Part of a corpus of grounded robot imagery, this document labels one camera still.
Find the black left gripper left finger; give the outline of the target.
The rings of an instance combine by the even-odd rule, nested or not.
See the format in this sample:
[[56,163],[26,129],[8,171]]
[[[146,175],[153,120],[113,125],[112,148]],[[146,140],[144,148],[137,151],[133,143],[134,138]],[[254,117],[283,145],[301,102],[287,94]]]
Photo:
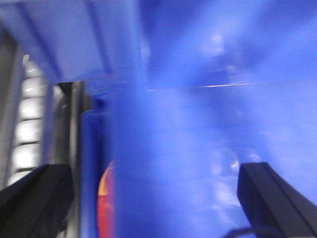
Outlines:
[[2,238],[54,238],[74,199],[68,164],[42,165],[0,192]]

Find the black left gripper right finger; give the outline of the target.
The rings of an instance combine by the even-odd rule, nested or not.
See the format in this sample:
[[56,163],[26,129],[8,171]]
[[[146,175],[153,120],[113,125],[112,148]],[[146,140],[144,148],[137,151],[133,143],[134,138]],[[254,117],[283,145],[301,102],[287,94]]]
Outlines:
[[258,238],[315,238],[317,207],[268,163],[240,166],[237,197]]

